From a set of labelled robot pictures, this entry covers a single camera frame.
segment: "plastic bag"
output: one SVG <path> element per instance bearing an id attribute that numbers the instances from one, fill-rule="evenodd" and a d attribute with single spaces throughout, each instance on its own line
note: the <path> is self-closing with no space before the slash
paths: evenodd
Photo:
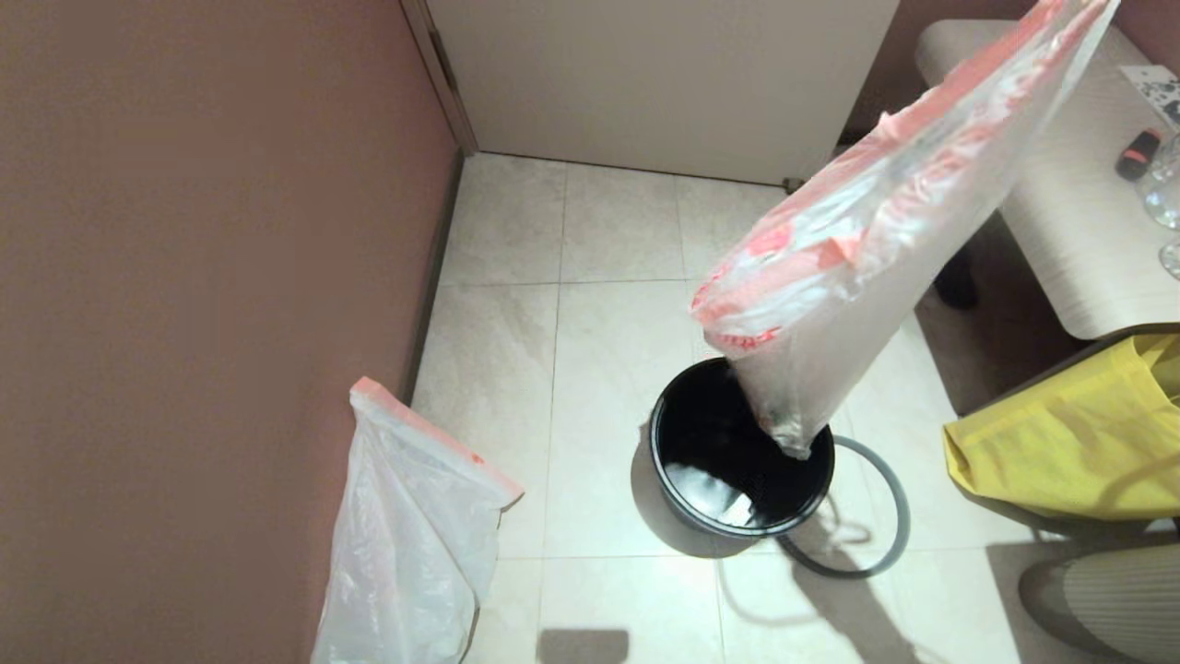
<path id="1" fill-rule="evenodd" d="M 457 663 L 522 489 L 361 379 L 313 663 Z"/>
<path id="2" fill-rule="evenodd" d="M 806 459 L 942 265 L 996 209 L 1117 0 L 1042 0 L 767 212 L 693 298 L 784 452 Z"/>

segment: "yellow cloth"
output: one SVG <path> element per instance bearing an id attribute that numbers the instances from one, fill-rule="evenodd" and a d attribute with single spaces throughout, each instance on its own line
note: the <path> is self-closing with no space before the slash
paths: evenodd
<path id="1" fill-rule="evenodd" d="M 943 427 L 965 491 L 1110 521 L 1180 515 L 1180 335 L 1142 335 Z"/>

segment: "door frame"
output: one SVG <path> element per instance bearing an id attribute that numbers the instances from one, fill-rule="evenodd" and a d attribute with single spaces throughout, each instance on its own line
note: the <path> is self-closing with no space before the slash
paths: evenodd
<path id="1" fill-rule="evenodd" d="M 434 20 L 426 7 L 426 0 L 400 0 L 401 11 L 406 14 L 406 21 L 414 34 L 418 51 L 422 54 L 422 63 L 426 72 L 434 84 L 434 92 L 438 94 L 439 104 L 446 114 L 447 124 L 451 125 L 451 133 L 454 134 L 455 143 L 465 156 L 472 156 L 479 151 L 476 142 L 476 132 L 471 129 L 467 119 L 467 111 L 463 107 L 463 98 L 459 96 L 454 74 L 451 73 L 450 61 L 446 59 L 446 48 L 442 46 L 442 38 L 434 27 Z"/>

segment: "pink wall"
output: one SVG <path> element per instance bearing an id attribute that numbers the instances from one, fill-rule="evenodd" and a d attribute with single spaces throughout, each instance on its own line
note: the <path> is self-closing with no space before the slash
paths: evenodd
<path id="1" fill-rule="evenodd" d="M 306 662 L 455 156 L 400 6 L 6 2 L 0 44 L 0 660 Z"/>
<path id="2" fill-rule="evenodd" d="M 902 0 L 848 129 L 872 129 L 883 111 L 897 111 L 922 94 L 926 84 L 913 53 L 926 26 L 943 19 L 1017 19 L 1032 5 L 1035 0 Z M 1123 0 L 1115 24 L 1153 61 L 1180 72 L 1180 0 Z"/>
<path id="3" fill-rule="evenodd" d="M 1123 0 L 1115 22 L 1153 63 L 1180 73 L 1180 0 Z"/>

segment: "paper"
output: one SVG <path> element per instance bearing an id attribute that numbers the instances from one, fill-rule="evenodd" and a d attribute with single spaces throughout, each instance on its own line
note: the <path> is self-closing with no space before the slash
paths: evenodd
<path id="1" fill-rule="evenodd" d="M 1172 129 L 1180 131 L 1180 79 L 1163 65 L 1119 67 Z"/>

